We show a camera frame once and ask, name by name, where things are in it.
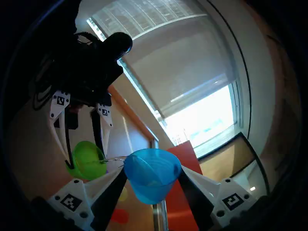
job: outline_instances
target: glass window pane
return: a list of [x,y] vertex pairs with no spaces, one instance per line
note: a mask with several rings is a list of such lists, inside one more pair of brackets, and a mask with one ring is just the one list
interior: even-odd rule
[[164,121],[169,137],[193,147],[205,143],[234,124],[229,87],[203,98]]

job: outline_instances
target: green plastic bowl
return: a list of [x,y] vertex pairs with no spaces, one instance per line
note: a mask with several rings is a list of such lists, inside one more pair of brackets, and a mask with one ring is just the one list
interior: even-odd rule
[[99,156],[103,156],[102,151],[92,142],[79,142],[72,152],[74,169],[69,169],[69,173],[75,178],[94,180],[106,173],[106,163],[99,162]]

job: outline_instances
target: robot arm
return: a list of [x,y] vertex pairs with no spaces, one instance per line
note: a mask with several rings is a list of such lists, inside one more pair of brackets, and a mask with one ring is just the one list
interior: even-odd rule
[[[83,230],[105,230],[126,180],[123,167],[88,183],[73,179],[48,203]],[[200,230],[224,228],[256,202],[231,178],[216,182],[182,166],[178,180]]]
[[[51,134],[64,155],[66,164],[70,169],[73,169],[74,164],[70,149],[69,132],[65,124],[65,109],[69,106],[69,104],[70,93],[60,90],[56,91],[52,97],[48,121]],[[109,133],[113,126],[111,119],[111,107],[97,103],[90,115],[92,119],[95,143],[104,155],[99,157],[99,159],[103,160],[107,156]],[[54,126],[57,119],[59,119],[60,138],[58,137]]]

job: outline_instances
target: blue cup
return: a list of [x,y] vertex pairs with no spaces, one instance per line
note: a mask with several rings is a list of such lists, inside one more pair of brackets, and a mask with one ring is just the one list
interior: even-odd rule
[[164,200],[181,169],[175,155],[160,149],[139,150],[124,161],[124,172],[136,197],[145,204]]

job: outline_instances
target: red panel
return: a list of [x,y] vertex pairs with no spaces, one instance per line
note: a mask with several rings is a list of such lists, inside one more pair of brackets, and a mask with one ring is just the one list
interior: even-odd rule
[[[202,175],[199,161],[189,141],[167,151],[178,157],[182,165]],[[199,230],[178,180],[167,195],[166,204],[170,231]]]

